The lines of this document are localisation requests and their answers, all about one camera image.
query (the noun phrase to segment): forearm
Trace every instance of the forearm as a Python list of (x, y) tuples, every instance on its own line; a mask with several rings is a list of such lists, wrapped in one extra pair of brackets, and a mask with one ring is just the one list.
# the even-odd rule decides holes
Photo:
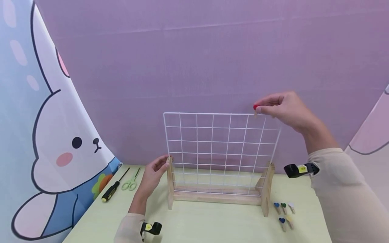
[(140, 229), (145, 222), (147, 198), (139, 190), (135, 193), (128, 214), (123, 218), (116, 232), (114, 243), (142, 242)]
[(321, 149), (338, 148), (339, 145), (326, 125), (318, 118), (301, 130), (308, 154)]
[(311, 153), (320, 169), (312, 176), (333, 243), (389, 241), (389, 214), (351, 158), (339, 148)]
[(134, 198), (128, 213), (146, 214), (147, 197), (144, 196), (139, 190), (135, 193)]

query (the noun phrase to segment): green scissors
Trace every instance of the green scissors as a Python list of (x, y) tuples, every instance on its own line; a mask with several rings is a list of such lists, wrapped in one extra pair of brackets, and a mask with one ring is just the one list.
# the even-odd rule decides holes
[(126, 181), (123, 185), (122, 185), (122, 190), (130, 190), (130, 191), (133, 191), (135, 190), (135, 188), (137, 187), (137, 182), (135, 181), (135, 179), (138, 177), (138, 174), (139, 174), (139, 171), (140, 171), (140, 168), (138, 169), (137, 173), (128, 181)]

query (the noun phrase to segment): black screwdriver handle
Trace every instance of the black screwdriver handle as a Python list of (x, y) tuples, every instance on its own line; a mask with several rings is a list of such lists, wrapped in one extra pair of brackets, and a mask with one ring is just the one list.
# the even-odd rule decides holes
[(101, 197), (101, 200), (103, 203), (108, 202), (111, 197), (115, 194), (117, 187), (119, 186), (120, 182), (116, 181), (115, 184), (113, 184), (111, 187), (108, 188), (108, 190), (104, 193), (104, 195)]

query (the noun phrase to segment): wire grid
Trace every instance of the wire grid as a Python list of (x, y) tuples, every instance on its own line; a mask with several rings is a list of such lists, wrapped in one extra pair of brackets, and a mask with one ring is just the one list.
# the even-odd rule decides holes
[(263, 185), (256, 184), (273, 161), (278, 120), (187, 112), (165, 112), (163, 118), (174, 191), (260, 196)]

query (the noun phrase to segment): clothespin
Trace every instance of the clothespin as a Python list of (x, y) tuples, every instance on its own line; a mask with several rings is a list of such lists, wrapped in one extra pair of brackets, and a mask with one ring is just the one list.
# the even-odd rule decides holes
[(279, 203), (274, 203), (275, 209), (277, 210), (278, 215), (281, 214), (281, 209), (280, 209), (280, 204)]
[(293, 213), (293, 214), (296, 214), (296, 211), (294, 210), (294, 204), (291, 203), (291, 202), (289, 202), (288, 205), (289, 205), (289, 207), (291, 208), (292, 213)]
[(278, 218), (278, 220), (281, 222), (282, 230), (286, 232), (286, 225), (285, 225), (285, 219), (284, 218)]
[(286, 211), (286, 203), (281, 203), (282, 210), (284, 211), (284, 214), (287, 215)]
[(258, 115), (258, 112), (257, 112), (257, 107), (258, 107), (259, 105), (254, 105), (253, 106), (253, 108), (254, 108), (254, 118), (257, 118), (257, 115)]
[(292, 218), (289, 215), (286, 216), (286, 221), (288, 221), (289, 227), (291, 229), (294, 229), (294, 225), (292, 223)]

